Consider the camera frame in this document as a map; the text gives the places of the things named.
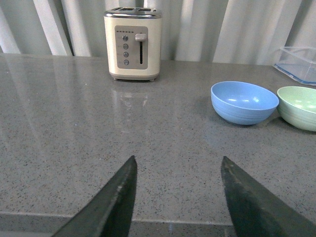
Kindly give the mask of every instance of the plastic bowl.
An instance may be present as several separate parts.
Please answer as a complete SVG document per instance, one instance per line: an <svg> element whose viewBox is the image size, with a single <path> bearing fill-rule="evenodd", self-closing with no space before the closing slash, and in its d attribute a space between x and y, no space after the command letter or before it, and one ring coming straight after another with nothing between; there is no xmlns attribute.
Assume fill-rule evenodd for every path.
<svg viewBox="0 0 316 237"><path fill-rule="evenodd" d="M279 101L271 91L258 85L223 81L211 87L212 105L219 116L225 120L251 125L268 118Z"/></svg>
<svg viewBox="0 0 316 237"><path fill-rule="evenodd" d="M286 86L277 90L281 117L291 125L316 131L316 90L301 86Z"/></svg>

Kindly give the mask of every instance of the toaster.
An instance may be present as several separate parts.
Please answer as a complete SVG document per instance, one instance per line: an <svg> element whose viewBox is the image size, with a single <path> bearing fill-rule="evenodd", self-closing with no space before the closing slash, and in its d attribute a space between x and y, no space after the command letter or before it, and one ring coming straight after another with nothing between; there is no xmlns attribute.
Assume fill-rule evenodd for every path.
<svg viewBox="0 0 316 237"><path fill-rule="evenodd" d="M117 7L104 13L109 72L114 79L151 80L160 71L161 13Z"/></svg>

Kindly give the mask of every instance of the gray countertop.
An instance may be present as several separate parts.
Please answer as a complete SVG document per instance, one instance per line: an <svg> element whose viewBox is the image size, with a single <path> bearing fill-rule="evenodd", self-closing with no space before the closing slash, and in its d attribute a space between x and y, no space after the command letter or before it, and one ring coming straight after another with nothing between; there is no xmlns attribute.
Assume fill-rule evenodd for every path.
<svg viewBox="0 0 316 237"><path fill-rule="evenodd" d="M154 82L131 82L114 81L106 58L1 54L0 218L69 218L135 155L133 220L230 225L228 156L316 223L316 133L277 111L226 122L210 100L223 80L303 86L272 66L162 61Z"/></svg>

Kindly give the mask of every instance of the toaster control panel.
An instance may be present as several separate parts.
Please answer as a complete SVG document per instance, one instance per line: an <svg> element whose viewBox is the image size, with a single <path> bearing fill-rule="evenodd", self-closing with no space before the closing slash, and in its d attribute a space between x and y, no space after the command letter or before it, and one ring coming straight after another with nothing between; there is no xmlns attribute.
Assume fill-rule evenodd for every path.
<svg viewBox="0 0 316 237"><path fill-rule="evenodd" d="M147 69L148 28L145 26L115 26L118 68Z"/></svg>

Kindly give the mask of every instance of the white curtain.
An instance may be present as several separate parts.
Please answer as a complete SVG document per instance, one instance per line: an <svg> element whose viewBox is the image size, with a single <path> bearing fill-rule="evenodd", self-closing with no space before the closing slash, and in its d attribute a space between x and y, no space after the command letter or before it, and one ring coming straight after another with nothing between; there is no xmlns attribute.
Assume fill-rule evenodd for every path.
<svg viewBox="0 0 316 237"><path fill-rule="evenodd" d="M106 57L118 6L162 11L162 59L272 65L280 47L316 47L315 0L1 0L0 51Z"/></svg>

